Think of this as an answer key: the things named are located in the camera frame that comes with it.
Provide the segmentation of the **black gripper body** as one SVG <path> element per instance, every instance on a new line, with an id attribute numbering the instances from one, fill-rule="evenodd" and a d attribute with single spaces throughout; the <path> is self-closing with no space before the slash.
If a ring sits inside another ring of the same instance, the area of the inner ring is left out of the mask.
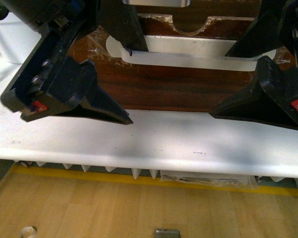
<path id="1" fill-rule="evenodd" d="M 74 41 L 84 30 L 97 28 L 98 0 L 4 0 L 2 4 L 41 39 L 0 97 L 24 121 L 50 115 L 46 91 Z"/>

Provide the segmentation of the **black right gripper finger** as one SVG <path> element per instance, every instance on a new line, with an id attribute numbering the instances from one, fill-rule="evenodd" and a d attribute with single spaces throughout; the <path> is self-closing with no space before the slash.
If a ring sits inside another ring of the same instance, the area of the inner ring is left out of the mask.
<path id="1" fill-rule="evenodd" d="M 298 130 L 298 67 L 282 71 L 261 57 L 251 83 L 209 113 L 217 119 L 252 121 Z"/>

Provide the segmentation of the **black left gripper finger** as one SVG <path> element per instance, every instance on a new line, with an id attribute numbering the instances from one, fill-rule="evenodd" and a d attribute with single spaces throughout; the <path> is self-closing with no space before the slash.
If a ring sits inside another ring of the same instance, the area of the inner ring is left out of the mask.
<path id="1" fill-rule="evenodd" d="M 129 114 L 99 85 L 92 61 L 78 63 L 65 57 L 46 91 L 50 115 L 132 124 Z"/>

